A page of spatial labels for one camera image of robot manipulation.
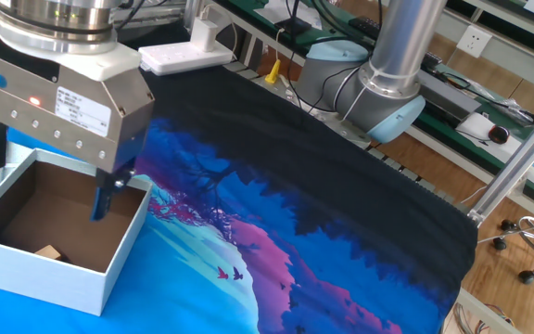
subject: plug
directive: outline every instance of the plug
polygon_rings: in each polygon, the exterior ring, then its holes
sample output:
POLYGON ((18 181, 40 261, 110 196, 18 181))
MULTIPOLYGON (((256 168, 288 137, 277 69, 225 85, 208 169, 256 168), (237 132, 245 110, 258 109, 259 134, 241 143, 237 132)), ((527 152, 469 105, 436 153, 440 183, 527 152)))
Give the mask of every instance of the plug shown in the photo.
POLYGON ((215 38, 218 35, 218 26, 208 19, 195 18, 191 43, 203 52, 211 52, 215 48, 215 38))

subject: black fabric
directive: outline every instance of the black fabric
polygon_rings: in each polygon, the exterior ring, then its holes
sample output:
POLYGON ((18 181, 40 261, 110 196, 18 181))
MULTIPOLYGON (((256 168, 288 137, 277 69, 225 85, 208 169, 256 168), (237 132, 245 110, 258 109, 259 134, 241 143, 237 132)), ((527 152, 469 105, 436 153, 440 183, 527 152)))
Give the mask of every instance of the black fabric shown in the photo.
MULTIPOLYGON (((450 204, 223 67, 145 78, 157 99, 155 116, 169 118, 174 131, 220 148, 225 159, 243 161, 275 183, 294 185, 321 208, 299 219, 311 225, 297 233, 326 229, 330 216, 343 216, 355 224, 356 238, 375 230, 377 246, 417 261, 415 268, 402 264, 411 279, 458 291, 474 261, 477 229, 450 204)), ((397 263, 395 255, 387 260, 397 263)))

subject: label sticker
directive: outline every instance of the label sticker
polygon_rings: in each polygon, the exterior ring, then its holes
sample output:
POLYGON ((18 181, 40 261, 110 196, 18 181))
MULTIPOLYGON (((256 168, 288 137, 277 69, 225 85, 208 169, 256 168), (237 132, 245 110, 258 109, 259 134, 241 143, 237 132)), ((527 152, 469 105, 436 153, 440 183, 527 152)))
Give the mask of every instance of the label sticker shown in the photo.
POLYGON ((0 4, 10 8, 11 7, 11 0, 0 0, 0 4))
POLYGON ((55 114, 97 135, 108 135, 110 108, 67 88, 57 90, 55 114))

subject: metal pole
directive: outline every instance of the metal pole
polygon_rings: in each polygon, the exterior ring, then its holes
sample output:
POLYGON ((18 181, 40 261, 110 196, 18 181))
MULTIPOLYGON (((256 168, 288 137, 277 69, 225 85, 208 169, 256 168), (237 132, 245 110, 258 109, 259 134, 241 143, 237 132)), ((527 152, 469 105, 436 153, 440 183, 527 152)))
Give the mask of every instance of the metal pole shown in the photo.
POLYGON ((469 212, 469 218, 477 223, 477 227, 485 221, 490 213, 508 196, 518 180, 525 175, 528 168, 534 163, 534 131, 515 154, 506 163, 506 166, 489 183, 486 192, 469 212))
POLYGON ((193 29, 193 22, 195 22, 195 17, 199 15, 201 4, 203 4, 203 0, 186 0, 183 21, 184 27, 189 32, 191 32, 193 29))

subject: bird print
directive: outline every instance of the bird print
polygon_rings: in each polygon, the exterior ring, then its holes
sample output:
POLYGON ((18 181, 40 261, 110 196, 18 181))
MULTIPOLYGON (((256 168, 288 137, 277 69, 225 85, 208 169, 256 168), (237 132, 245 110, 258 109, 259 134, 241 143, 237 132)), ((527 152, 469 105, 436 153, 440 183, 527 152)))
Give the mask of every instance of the bird print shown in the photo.
POLYGON ((220 272, 220 275, 218 276, 218 278, 228 279, 228 274, 226 274, 220 267, 218 267, 218 271, 220 272))
POLYGON ((238 269, 234 267, 234 280, 242 279, 244 276, 240 273, 238 273, 238 269))

